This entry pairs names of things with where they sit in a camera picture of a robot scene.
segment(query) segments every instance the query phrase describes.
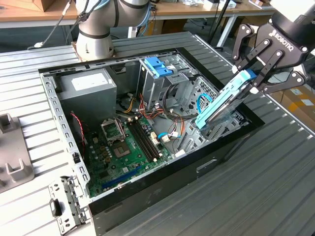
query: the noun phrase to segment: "aluminum extrusion table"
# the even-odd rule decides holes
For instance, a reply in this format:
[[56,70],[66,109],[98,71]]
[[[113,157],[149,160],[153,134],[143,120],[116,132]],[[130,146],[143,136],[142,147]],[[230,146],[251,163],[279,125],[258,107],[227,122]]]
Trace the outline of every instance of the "aluminum extrusion table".
[[[121,56],[185,47],[222,82],[232,75],[228,60],[188,32],[115,40],[114,46]],[[0,114],[19,117],[35,170],[34,180],[0,194],[3,235],[59,235],[47,185],[71,169],[37,69],[74,62],[71,46],[0,54]],[[228,162],[107,235],[311,235],[315,139],[268,97],[253,95],[246,104],[266,125]],[[87,224],[70,235],[95,234]]]

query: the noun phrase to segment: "table leg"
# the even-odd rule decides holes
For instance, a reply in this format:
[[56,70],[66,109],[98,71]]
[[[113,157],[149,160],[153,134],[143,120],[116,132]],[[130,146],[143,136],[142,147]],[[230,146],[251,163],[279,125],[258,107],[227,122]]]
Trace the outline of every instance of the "table leg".
[[128,38],[135,38],[137,35],[137,27],[128,28]]
[[223,47],[228,35],[231,32],[231,29],[236,21],[237,16],[232,16],[228,19],[226,26],[224,27],[223,33],[221,35],[221,38],[217,44],[217,47]]

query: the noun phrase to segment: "blue drive bay latch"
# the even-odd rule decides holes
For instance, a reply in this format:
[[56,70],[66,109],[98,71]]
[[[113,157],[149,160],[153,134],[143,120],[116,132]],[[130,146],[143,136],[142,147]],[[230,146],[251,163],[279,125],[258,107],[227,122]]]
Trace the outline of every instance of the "blue drive bay latch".
[[145,58],[144,63],[159,78],[173,74],[173,71],[167,69],[164,62],[160,61],[157,57]]

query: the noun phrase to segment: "robotiq logo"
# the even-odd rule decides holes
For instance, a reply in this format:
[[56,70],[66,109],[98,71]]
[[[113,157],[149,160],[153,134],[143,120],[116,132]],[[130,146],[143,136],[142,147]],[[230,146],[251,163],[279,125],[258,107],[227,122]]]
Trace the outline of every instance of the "robotiq logo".
[[275,29],[269,34],[269,36],[270,37],[275,37],[286,48],[288,48],[290,52],[293,51],[294,47],[289,42],[287,42],[281,35],[279,35]]

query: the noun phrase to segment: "motherboard chip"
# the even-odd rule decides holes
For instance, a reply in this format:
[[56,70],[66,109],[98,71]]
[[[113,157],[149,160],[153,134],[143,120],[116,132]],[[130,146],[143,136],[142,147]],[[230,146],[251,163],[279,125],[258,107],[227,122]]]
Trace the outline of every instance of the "motherboard chip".
[[99,177],[100,178],[105,178],[106,176],[108,176],[108,172],[107,171],[103,171],[103,172],[99,173]]
[[121,158],[131,153],[126,142],[113,144],[112,149],[114,150],[114,153],[117,158]]

